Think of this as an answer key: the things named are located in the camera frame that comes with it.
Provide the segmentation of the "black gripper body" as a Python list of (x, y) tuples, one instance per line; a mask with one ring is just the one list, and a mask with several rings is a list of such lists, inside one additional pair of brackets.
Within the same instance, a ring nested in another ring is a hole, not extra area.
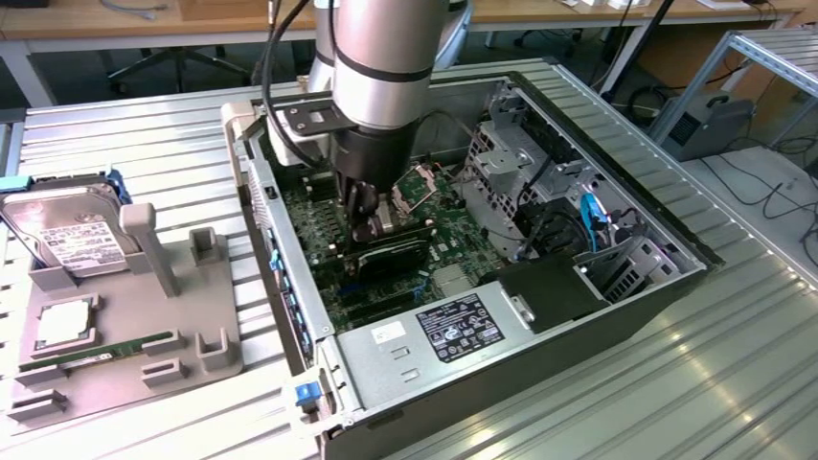
[(387, 192), (408, 167), (416, 125), (387, 130), (356, 126), (335, 131), (332, 137), (331, 163), (340, 193), (347, 195), (360, 182)]

